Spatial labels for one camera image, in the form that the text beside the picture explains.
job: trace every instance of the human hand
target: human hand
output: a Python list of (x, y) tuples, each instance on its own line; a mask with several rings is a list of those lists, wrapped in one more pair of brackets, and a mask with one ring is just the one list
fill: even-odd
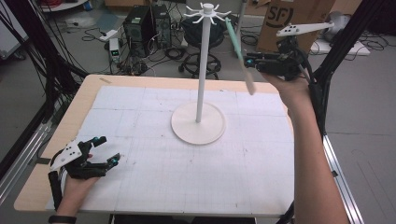
[(82, 206), (92, 186), (100, 177), (89, 179), (75, 179), (67, 175), (64, 184), (64, 196), (58, 207), (57, 216), (74, 217)]
[(279, 91), (280, 98), (288, 108), (291, 118), (296, 113), (312, 110), (308, 82), (305, 78), (297, 77), (294, 80), (285, 81), (280, 77), (265, 73), (262, 73), (262, 76)]

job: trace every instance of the gray floor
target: gray floor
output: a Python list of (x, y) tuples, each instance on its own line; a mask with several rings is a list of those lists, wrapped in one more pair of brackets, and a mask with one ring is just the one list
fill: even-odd
[[(98, 20), (101, 10), (90, 15)], [(114, 27), (120, 26), (119, 19)], [(262, 18), (249, 18), (243, 26), (261, 25)], [(97, 73), (108, 67), (107, 51), (98, 41), (83, 42), (84, 30), (64, 33), (64, 41), (70, 52), (83, 67)], [(396, 37), (387, 37), (396, 44)], [(244, 46), (247, 51), (254, 48)], [(230, 41), (211, 50), (220, 57), (220, 79), (243, 80), (238, 63), (235, 63)], [(348, 185), (361, 211), (365, 223), (394, 223), (396, 220), (396, 89), (393, 88), (396, 63), (396, 48), (371, 51), (367, 57), (344, 61), (333, 79), (329, 100), (327, 131), (332, 141)], [(161, 53), (152, 59), (161, 58)], [(309, 61), (317, 68), (324, 55), (312, 55)], [(154, 66), (145, 76), (190, 78), (177, 71), (179, 63), (167, 62)], [(256, 81), (261, 76), (252, 71)], [(44, 102), (44, 91), (35, 70), (26, 61), (7, 61), (0, 65), (0, 121), (2, 128), (0, 159), (4, 158), (22, 130)], [(33, 166), (28, 165), (22, 177), (0, 207), (4, 224), (45, 223), (48, 213), (23, 213), (15, 211), (13, 203)], [(80, 214), (78, 223), (107, 223), (106, 214)], [(259, 223), (275, 223), (275, 220), (260, 219)]]

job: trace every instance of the chair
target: chair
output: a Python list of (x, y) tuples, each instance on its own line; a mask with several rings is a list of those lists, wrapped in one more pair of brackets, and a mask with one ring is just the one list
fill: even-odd
[[(179, 72), (187, 70), (192, 74), (191, 78), (199, 76), (200, 58), (201, 58), (201, 41), (202, 41), (202, 26), (203, 23), (192, 23), (197, 21), (200, 17), (192, 17), (184, 20), (181, 26), (184, 29), (184, 39), (189, 45), (198, 48), (199, 52), (190, 54), (183, 63), (178, 67)], [(226, 27), (219, 19), (214, 19), (215, 24), (211, 25), (209, 37), (209, 50), (220, 45), (224, 39), (224, 31)], [(206, 75), (214, 75), (216, 80), (219, 80), (217, 72), (221, 69), (220, 60), (212, 54), (207, 55)]]

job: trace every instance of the power strip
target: power strip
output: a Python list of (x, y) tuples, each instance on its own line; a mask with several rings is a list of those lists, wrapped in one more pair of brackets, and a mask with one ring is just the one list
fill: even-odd
[(109, 32), (106, 33), (106, 35), (102, 35), (101, 37), (99, 37), (101, 40), (107, 41), (109, 38), (111, 38), (113, 35), (115, 35), (117, 33), (116, 30), (111, 30)]

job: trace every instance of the black wristband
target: black wristband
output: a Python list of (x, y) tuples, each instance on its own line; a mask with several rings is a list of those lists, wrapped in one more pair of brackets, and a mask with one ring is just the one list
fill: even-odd
[(71, 223), (75, 224), (76, 217), (64, 217), (64, 216), (50, 216), (49, 223)]

